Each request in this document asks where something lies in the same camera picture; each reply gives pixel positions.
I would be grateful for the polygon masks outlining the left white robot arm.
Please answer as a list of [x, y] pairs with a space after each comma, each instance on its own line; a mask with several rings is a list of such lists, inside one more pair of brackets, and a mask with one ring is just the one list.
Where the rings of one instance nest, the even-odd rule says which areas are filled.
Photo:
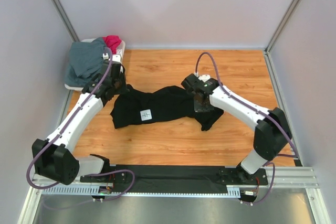
[[102, 72], [95, 75], [63, 122], [45, 139], [32, 145], [33, 160], [28, 166], [27, 181], [31, 184], [30, 171], [53, 180], [55, 184], [69, 185], [77, 177], [92, 175], [104, 183], [110, 178], [110, 169], [104, 157], [89, 155], [76, 158], [73, 151], [91, 120], [116, 95], [127, 92], [125, 68], [121, 61], [106, 60]]

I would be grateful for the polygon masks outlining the black t-shirt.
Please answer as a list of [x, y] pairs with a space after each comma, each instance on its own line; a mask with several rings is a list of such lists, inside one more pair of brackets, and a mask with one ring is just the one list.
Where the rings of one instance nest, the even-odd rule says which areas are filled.
[[153, 93], [139, 91], [130, 84], [127, 88], [127, 93], [117, 97], [110, 113], [115, 129], [188, 117], [195, 119], [202, 131], [208, 131], [224, 114], [218, 108], [196, 112], [194, 98], [178, 86], [164, 87]]

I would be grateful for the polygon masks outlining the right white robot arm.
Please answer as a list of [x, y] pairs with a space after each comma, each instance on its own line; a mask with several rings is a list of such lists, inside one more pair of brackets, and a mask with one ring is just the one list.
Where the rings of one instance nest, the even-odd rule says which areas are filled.
[[236, 177], [241, 183], [250, 183], [263, 165], [291, 143], [289, 124], [282, 109], [270, 110], [256, 105], [226, 89], [209, 75], [198, 77], [192, 73], [181, 85], [197, 105], [221, 109], [254, 131], [253, 148], [236, 167]]

